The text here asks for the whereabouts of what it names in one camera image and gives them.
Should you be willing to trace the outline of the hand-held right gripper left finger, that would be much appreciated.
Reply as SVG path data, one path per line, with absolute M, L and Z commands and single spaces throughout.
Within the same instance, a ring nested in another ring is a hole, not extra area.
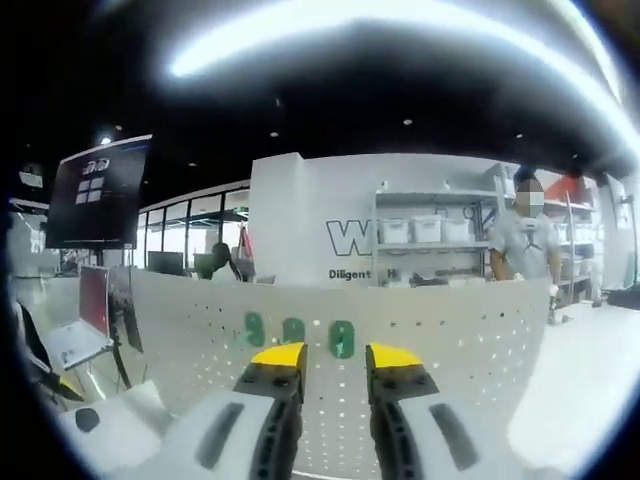
M 161 479 L 288 479 L 302 432 L 307 345 L 256 354 L 235 386 L 200 401 L 170 427 Z

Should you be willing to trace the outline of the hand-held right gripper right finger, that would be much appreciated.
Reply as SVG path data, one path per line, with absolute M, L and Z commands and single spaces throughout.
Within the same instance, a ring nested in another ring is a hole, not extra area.
M 518 479 L 520 461 L 487 414 L 443 393 L 413 353 L 366 346 L 370 431 L 384 479 Z

